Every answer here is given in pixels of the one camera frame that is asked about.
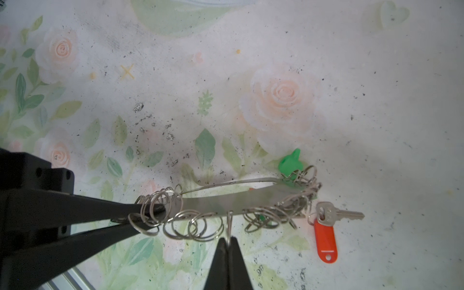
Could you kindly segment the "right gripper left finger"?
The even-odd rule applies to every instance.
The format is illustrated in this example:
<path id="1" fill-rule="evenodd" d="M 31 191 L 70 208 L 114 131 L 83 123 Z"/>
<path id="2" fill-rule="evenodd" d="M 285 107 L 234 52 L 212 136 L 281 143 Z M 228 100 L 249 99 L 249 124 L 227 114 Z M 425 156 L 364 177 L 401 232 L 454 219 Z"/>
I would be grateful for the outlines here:
<path id="1" fill-rule="evenodd" d="M 228 244 L 224 238 L 217 243 L 204 290 L 229 290 Z"/>

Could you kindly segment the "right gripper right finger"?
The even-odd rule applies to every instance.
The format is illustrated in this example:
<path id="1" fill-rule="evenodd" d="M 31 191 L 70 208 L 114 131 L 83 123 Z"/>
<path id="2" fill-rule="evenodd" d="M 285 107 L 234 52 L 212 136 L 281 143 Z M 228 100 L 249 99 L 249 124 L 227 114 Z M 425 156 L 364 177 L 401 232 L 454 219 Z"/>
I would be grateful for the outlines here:
<path id="1" fill-rule="evenodd" d="M 228 289 L 253 290 L 238 240 L 230 238 L 228 246 Z"/>

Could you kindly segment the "key with red tag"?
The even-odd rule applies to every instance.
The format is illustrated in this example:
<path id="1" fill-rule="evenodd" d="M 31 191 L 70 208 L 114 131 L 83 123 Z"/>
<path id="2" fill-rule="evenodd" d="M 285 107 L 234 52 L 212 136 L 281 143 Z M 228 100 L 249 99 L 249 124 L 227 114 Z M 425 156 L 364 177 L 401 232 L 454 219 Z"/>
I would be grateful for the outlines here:
<path id="1" fill-rule="evenodd" d="M 324 263 L 335 263 L 338 259 L 335 223 L 342 219 L 362 220 L 365 215 L 358 211 L 340 210 L 327 201 L 317 203 L 315 214 L 312 226 L 318 257 Z"/>

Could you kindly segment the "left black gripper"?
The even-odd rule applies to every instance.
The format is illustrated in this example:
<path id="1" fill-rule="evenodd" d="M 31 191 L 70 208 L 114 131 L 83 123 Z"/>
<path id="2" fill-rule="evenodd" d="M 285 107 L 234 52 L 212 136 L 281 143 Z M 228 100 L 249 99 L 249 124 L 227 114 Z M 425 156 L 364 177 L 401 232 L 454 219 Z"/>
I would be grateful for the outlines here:
<path id="1" fill-rule="evenodd" d="M 149 214 L 149 208 L 143 210 L 141 204 L 115 203 L 73 192 L 71 170 L 53 168 L 29 153 L 1 149 L 2 290 L 35 290 L 140 233 L 126 223 L 69 236 L 70 225 Z"/>

